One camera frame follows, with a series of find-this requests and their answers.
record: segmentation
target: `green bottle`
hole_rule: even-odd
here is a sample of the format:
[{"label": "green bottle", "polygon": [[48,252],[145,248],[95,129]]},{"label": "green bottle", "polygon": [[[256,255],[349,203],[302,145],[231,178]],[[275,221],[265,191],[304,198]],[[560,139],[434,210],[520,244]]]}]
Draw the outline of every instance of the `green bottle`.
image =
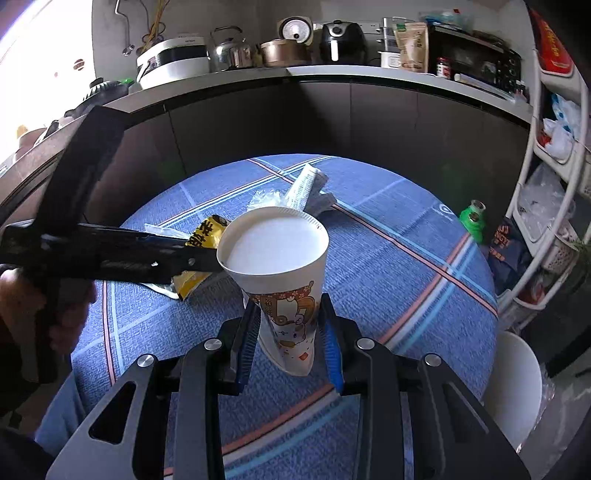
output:
[{"label": "green bottle", "polygon": [[472,200],[470,206],[460,213],[460,221],[474,237],[477,244],[482,243],[482,231],[485,227],[484,211],[486,207],[478,200]]}]

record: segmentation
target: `round table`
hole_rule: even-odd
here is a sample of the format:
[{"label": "round table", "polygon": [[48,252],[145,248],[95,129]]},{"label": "round table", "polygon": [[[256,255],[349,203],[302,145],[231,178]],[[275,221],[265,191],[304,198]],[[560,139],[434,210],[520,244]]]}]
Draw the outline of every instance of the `round table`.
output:
[{"label": "round table", "polygon": [[[330,236],[324,291],[337,314],[398,354],[437,352],[480,398],[495,349],[491,272],[450,209],[395,173],[339,157],[251,158],[182,181],[123,227],[190,233],[213,213],[232,220],[257,190],[287,192],[306,162],[330,177],[325,191],[338,200],[319,216]],[[182,355],[243,312],[241,291],[224,273],[185,302],[135,284],[98,282],[98,292],[72,355],[88,409],[140,354]],[[319,360],[308,377],[291,377],[257,346],[244,393],[219,400],[226,478],[350,477],[359,402],[335,393]],[[170,421],[169,440],[173,429]]]}]

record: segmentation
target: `dark bag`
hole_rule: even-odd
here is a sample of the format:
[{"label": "dark bag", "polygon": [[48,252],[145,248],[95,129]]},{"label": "dark bag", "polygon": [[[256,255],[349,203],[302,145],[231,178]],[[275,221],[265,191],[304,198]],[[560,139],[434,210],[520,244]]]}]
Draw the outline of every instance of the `dark bag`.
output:
[{"label": "dark bag", "polygon": [[527,244],[516,224],[504,218],[495,232],[488,256],[488,266],[500,295],[519,281],[532,260]]}]

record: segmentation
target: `stainless steel kettle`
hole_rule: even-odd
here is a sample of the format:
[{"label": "stainless steel kettle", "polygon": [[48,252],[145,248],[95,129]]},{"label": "stainless steel kettle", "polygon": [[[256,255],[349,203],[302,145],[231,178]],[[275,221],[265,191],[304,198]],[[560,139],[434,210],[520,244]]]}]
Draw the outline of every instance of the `stainless steel kettle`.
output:
[{"label": "stainless steel kettle", "polygon": [[[218,42],[219,32],[233,30],[238,35],[226,37]],[[253,66],[251,46],[242,36],[242,29],[235,25],[227,27],[217,27],[210,32],[212,45],[209,48],[209,59],[213,63],[214,72],[223,72],[224,70],[245,69]]]}]

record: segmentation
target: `hand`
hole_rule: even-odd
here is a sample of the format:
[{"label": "hand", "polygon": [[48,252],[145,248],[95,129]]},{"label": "hand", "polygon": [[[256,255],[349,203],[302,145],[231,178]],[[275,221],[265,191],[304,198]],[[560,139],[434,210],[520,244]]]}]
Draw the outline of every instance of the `hand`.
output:
[{"label": "hand", "polygon": [[[68,305],[59,313],[57,325],[50,328],[52,349],[64,355],[73,352],[86,323],[89,305],[95,301],[96,287],[89,281],[83,301]],[[24,323],[33,325],[35,314],[45,303],[45,295],[22,274],[22,270],[7,270],[0,277],[0,317],[11,332],[21,330]]]}]

